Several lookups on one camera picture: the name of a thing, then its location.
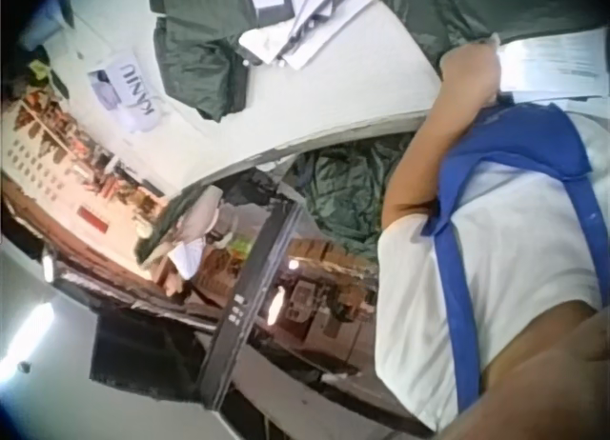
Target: merchandise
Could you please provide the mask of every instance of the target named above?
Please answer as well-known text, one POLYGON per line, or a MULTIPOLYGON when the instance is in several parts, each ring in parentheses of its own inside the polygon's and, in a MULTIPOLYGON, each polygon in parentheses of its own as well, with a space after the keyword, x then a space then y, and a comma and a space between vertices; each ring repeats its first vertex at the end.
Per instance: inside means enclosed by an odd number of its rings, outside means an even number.
POLYGON ((344 143, 301 154, 289 176, 320 230, 350 254, 376 261, 388 179, 412 133, 344 143))
POLYGON ((220 121, 246 103, 248 70, 237 36, 293 16, 285 4, 256 10, 252 0, 150 0, 159 17, 154 49, 165 92, 220 121))

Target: ceiling light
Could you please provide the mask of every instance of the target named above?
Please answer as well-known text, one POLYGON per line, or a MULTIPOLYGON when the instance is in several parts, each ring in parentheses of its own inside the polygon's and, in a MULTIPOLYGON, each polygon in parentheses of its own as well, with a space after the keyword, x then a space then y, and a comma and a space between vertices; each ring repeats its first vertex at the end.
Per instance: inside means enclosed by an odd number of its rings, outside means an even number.
POLYGON ((15 374, 20 362, 30 359, 51 327, 54 316, 51 303, 39 305, 31 311, 10 341, 7 356, 0 361, 0 383, 9 380, 15 374))
POLYGON ((282 310, 282 306, 284 305, 284 288, 281 286, 278 287, 277 294, 274 297, 271 305, 269 306, 269 313, 267 314, 267 325, 272 326, 277 321, 277 316, 282 310))

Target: fabric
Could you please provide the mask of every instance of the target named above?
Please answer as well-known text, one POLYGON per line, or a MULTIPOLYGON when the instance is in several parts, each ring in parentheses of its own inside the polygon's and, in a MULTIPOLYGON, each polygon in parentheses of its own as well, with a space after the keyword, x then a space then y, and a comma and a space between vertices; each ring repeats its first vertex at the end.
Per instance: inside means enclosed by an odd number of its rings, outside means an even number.
MULTIPOLYGON (((608 223, 610 133, 581 116, 571 119, 608 223)), ((433 239, 422 236, 427 220, 406 216, 379 239, 376 370, 407 410, 439 430, 458 415, 458 399, 437 254, 433 239)), ((600 308, 596 269, 558 180, 483 162, 451 222, 472 299, 481 369, 554 306, 580 300, 600 308)))
POLYGON ((457 407, 467 410, 480 392, 478 333, 451 216, 480 162, 544 173, 559 180, 576 212, 599 280, 601 299, 610 284, 610 243, 600 206, 586 178, 591 166, 574 125, 556 106, 520 105, 481 112, 475 126, 442 163, 438 179, 440 213, 429 218, 444 292, 457 388, 457 407))
POLYGON ((301 154, 290 175, 322 232, 351 254, 376 260, 381 198, 412 133, 301 154))
POLYGON ((519 38, 589 30, 607 23, 603 0, 380 0, 408 29, 433 66, 463 43, 497 32, 519 38))

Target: green garment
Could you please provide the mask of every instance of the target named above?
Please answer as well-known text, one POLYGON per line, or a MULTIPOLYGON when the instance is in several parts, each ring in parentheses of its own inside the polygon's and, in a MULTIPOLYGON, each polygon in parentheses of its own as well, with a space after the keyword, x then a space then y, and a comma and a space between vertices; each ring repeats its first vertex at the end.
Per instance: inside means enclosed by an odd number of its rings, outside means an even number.
POLYGON ((376 261, 387 182, 413 138, 386 135, 301 154, 291 174, 320 230, 351 254, 376 261))

